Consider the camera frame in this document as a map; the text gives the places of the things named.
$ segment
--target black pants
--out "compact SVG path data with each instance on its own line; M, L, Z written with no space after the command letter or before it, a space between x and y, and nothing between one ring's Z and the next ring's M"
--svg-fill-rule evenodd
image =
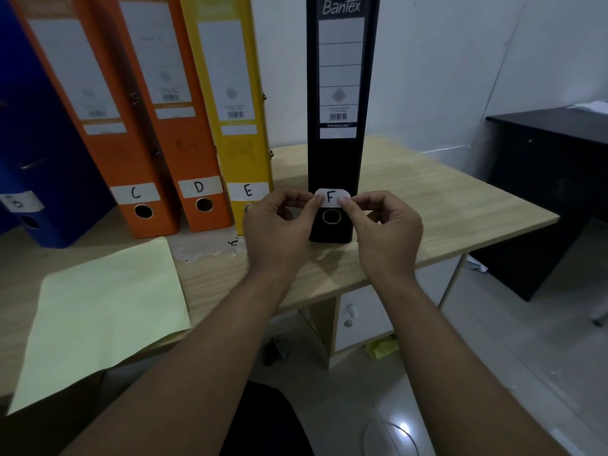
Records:
M281 391L248 382L220 456L314 456L294 409Z

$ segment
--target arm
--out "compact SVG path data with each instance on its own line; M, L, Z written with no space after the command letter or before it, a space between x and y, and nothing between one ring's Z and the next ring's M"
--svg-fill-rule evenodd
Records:
M416 282L420 215L386 191L340 201L359 237L361 267L395 329L437 455L567 456ZM366 216L363 210L372 212Z
M285 206L304 210L286 221ZM65 455L217 455L268 321L306 258L318 209L317 199L298 189L276 190L251 208L243 281Z

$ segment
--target cable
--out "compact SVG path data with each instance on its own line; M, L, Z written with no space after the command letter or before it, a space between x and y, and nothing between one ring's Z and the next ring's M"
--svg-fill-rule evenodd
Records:
M363 456L367 456L367 454L366 454L366 452L365 452L365 437L367 437L367 431L369 430L370 425L371 425L371 423L372 423L372 422L373 422L373 421L368 422L368 423L365 425L364 429L363 429L363 442L362 442L362 443L363 443L363 445L362 445L362 447L363 447L363 448L361 448L362 453L363 453ZM414 439L412 438L412 436L409 434L409 432L407 432L407 431L405 431L405 430L401 429L401 428L400 428L400 427L399 427L397 424L393 424L392 422L388 422L388 421L380 421L380 423L381 423L381 424L386 424L386 425L388 425L388 426L393 426L394 428L397 428L397 429L399 429L401 432L403 432L404 434L406 434L406 435L407 435L407 437L409 437L409 439L410 439L410 440L412 440L412 443L414 444L414 449L416 450L416 454L417 454L418 456L420 456L420 452L418 451L418 446L416 445L416 442L414 441Z

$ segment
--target floor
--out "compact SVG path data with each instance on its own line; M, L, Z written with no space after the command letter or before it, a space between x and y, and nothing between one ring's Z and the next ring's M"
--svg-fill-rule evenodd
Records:
M608 454L608 328L587 319L608 297L608 230L592 224L525 303L489 274L462 271L445 315L480 359L573 456ZM398 352L362 350L325 371L304 338L291 355L256 365L251 379L291 401L317 456L415 454L389 421L406 426L421 456L434 455Z

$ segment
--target black desk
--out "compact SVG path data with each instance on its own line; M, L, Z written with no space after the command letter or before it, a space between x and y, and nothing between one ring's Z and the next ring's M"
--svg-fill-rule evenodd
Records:
M488 183L560 215L555 225L471 253L529 301L608 203L608 115L558 108L487 121L497 153Z

